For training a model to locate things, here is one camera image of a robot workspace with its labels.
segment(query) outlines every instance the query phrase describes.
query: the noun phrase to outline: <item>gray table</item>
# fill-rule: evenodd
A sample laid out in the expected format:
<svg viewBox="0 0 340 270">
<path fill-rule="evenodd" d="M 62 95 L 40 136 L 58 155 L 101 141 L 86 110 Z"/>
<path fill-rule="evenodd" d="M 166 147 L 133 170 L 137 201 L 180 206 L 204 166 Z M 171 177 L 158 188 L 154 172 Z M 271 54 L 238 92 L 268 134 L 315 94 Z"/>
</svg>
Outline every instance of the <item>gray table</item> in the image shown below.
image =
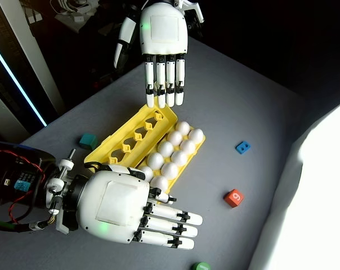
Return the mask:
<svg viewBox="0 0 340 270">
<path fill-rule="evenodd" d="M 0 232 L 0 269 L 189 269 L 206 261 L 212 269 L 246 269 L 289 150 L 298 97 L 242 64 L 191 39 L 186 57 L 185 103 L 179 120 L 201 128 L 207 140 L 172 188 L 175 206 L 199 213 L 190 251 L 97 239 L 82 229 L 69 236 L 53 229 Z M 78 147 L 90 132 L 105 139 L 145 102 L 144 68 L 139 66 L 24 142 L 61 159 L 73 147 L 74 173 L 89 175 Z M 239 155 L 242 140 L 252 148 Z M 230 208 L 223 196 L 237 188 L 245 196 Z M 32 219 L 43 215 L 36 210 Z"/>
</svg>

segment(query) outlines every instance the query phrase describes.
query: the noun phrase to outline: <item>number on red cube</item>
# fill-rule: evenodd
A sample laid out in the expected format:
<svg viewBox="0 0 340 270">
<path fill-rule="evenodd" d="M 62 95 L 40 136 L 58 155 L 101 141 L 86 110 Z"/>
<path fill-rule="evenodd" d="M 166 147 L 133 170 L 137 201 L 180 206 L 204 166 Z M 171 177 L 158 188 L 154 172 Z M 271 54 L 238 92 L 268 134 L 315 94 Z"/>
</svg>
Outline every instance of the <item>number on red cube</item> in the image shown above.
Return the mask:
<svg viewBox="0 0 340 270">
<path fill-rule="evenodd" d="M 224 200 L 230 204 L 231 207 L 237 207 L 244 199 L 244 195 L 238 190 L 230 191 L 224 198 Z"/>
</svg>

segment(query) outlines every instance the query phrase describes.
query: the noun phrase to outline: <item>egg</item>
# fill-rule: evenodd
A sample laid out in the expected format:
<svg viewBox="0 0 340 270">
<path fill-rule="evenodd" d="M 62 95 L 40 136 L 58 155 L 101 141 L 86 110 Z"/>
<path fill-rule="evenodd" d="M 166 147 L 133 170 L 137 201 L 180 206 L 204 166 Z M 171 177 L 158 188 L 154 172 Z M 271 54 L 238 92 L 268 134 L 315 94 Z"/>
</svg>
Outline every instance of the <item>egg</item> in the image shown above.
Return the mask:
<svg viewBox="0 0 340 270">
<path fill-rule="evenodd" d="M 158 152 L 164 157 L 168 158 L 174 152 L 174 147 L 170 142 L 162 142 L 158 146 Z"/>
<path fill-rule="evenodd" d="M 180 144 L 180 149 L 191 155 L 195 152 L 195 143 L 190 139 L 186 139 Z"/>
<path fill-rule="evenodd" d="M 160 153 L 151 153 L 147 157 L 147 165 L 153 170 L 161 169 L 161 166 L 164 164 L 164 158 Z"/>
<path fill-rule="evenodd" d="M 168 179 L 162 175 L 155 176 L 150 182 L 150 187 L 157 187 L 161 191 L 166 192 L 168 190 Z"/>
<path fill-rule="evenodd" d="M 171 161 L 174 162 L 179 167 L 184 166 L 187 163 L 187 154 L 184 151 L 175 151 L 171 155 Z"/>
<path fill-rule="evenodd" d="M 188 122 L 185 122 L 185 121 L 178 122 L 176 124 L 175 129 L 179 131 L 181 135 L 185 136 L 185 135 L 188 135 L 190 132 L 190 125 L 188 124 Z"/>
<path fill-rule="evenodd" d="M 145 181 L 150 182 L 154 176 L 153 170 L 148 166 L 141 166 L 139 170 L 145 173 Z"/>
<path fill-rule="evenodd" d="M 172 180 L 177 177 L 178 173 L 179 169 L 174 162 L 167 162 L 161 168 L 161 175 L 165 176 L 168 180 Z"/>
<path fill-rule="evenodd" d="M 201 143 L 203 138 L 204 138 L 204 133 L 199 128 L 193 129 L 189 133 L 189 139 L 191 139 L 196 144 Z"/>
<path fill-rule="evenodd" d="M 174 130 L 174 131 L 171 131 L 169 134 L 168 134 L 168 141 L 174 145 L 174 146 L 178 146 L 181 141 L 182 141 L 182 135 L 179 131 L 177 130 Z"/>
</svg>

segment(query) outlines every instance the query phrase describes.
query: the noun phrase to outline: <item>green cable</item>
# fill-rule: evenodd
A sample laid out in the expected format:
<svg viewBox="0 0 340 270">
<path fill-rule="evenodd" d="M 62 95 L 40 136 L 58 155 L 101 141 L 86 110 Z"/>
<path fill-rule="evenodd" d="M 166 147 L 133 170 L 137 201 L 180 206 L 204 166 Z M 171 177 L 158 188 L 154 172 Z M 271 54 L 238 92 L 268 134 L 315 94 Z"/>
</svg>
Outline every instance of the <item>green cable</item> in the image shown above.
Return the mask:
<svg viewBox="0 0 340 270">
<path fill-rule="evenodd" d="M 12 229 L 15 229 L 15 224 L 0 221 L 0 227 L 4 227 L 4 228 L 12 230 Z"/>
</svg>

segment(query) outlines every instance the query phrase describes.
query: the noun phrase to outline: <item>blue light strip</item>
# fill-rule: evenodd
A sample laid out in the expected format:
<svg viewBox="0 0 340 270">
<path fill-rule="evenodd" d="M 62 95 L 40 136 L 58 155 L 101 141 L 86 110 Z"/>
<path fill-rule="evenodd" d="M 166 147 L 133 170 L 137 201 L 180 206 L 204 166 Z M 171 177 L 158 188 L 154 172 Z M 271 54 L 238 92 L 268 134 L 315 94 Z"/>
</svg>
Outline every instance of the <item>blue light strip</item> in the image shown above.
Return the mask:
<svg viewBox="0 0 340 270">
<path fill-rule="evenodd" d="M 20 90 L 21 94 L 23 94 L 24 98 L 26 99 L 26 101 L 28 102 L 28 104 L 30 105 L 31 109 L 33 109 L 34 113 L 36 114 L 36 116 L 39 118 L 39 120 L 41 121 L 41 123 L 44 125 L 44 127 L 47 126 L 47 124 L 45 123 L 44 119 L 42 119 L 40 113 L 38 112 L 38 110 L 35 108 L 34 104 L 31 102 L 31 100 L 29 99 L 28 95 L 25 93 L 25 91 L 23 90 L 22 86 L 20 85 L 19 81 L 15 78 L 14 74 L 12 73 L 11 69 L 8 67 L 8 65 L 6 64 L 4 58 L 2 57 L 2 55 L 0 54 L 0 62 L 2 63 L 3 67 L 6 69 L 7 73 L 10 75 L 11 79 L 14 81 L 14 83 L 16 84 L 16 86 L 18 87 L 18 89 Z"/>
</svg>

